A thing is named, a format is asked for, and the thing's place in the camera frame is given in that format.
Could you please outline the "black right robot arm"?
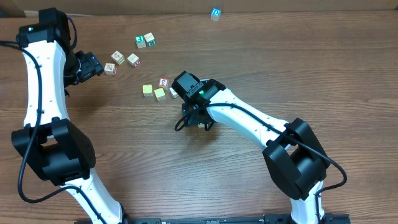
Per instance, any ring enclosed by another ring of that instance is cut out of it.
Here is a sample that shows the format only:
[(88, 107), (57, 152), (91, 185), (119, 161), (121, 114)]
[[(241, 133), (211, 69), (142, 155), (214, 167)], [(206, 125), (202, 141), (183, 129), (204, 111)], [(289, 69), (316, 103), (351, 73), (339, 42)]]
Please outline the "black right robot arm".
[(209, 131), (224, 124), (262, 149), (271, 179), (291, 201), (292, 223), (323, 223), (320, 190), (330, 162), (311, 127), (297, 118), (273, 118), (240, 100), (222, 83), (182, 72), (172, 88), (183, 99), (183, 116), (175, 125), (198, 125)]

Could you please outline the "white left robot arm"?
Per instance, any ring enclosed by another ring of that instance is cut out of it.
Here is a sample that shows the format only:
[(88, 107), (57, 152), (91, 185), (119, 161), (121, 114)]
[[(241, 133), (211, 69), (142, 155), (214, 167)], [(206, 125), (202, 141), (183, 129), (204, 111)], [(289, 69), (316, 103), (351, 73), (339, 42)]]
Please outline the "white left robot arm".
[(11, 141), (22, 156), (17, 189), (30, 167), (38, 178), (67, 191), (90, 217), (90, 223), (127, 223), (122, 205), (106, 190), (95, 170), (90, 139), (69, 119), (66, 88), (104, 71), (92, 52), (74, 52), (77, 37), (72, 20), (56, 8), (39, 11), (39, 22), (22, 26), (13, 46), (21, 50), (28, 74), (28, 105), (24, 127)]

